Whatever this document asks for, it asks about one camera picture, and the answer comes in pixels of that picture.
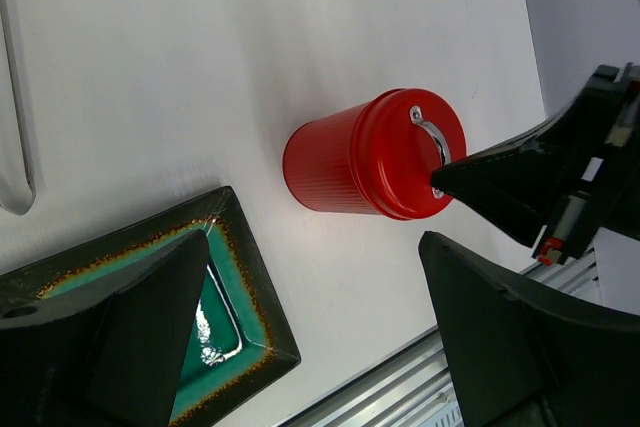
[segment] red lid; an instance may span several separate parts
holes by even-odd
[[[441,97],[421,89],[387,92],[372,101],[354,127],[351,166],[362,194],[380,213],[399,220],[423,219],[444,209],[451,197],[436,198],[431,172],[441,166],[436,141],[412,122],[419,107],[424,121],[446,139],[452,161],[466,156],[464,132]]]

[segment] red can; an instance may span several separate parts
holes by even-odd
[[[291,193],[312,210],[424,219],[451,202],[432,189],[431,172],[465,155],[449,104],[426,90],[396,89],[300,127],[283,171]]]

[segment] silver wire handle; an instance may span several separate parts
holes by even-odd
[[[436,144],[436,148],[438,149],[438,153],[440,154],[440,165],[443,166],[450,164],[451,151],[449,150],[449,144],[447,143],[447,139],[444,137],[442,131],[434,123],[424,119],[422,116],[422,110],[420,110],[420,107],[417,105],[411,107],[409,116],[411,117],[411,122],[414,125],[424,129],[424,131],[433,139],[433,142]],[[431,187],[431,190],[433,191],[433,196],[436,199],[444,197],[444,192],[441,190],[433,187]]]

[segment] white table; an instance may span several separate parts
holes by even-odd
[[[298,125],[398,86],[447,99],[470,152],[543,120],[524,0],[9,0],[9,12],[37,199],[24,217],[0,211],[2,270],[232,185],[303,362],[219,425],[276,423],[433,326],[423,231],[531,262],[460,204],[410,223],[318,214],[280,170]]]

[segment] square plate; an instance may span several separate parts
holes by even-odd
[[[231,187],[1,276],[0,312],[114,272],[194,229],[207,234],[210,264],[171,426],[209,427],[300,363]]]

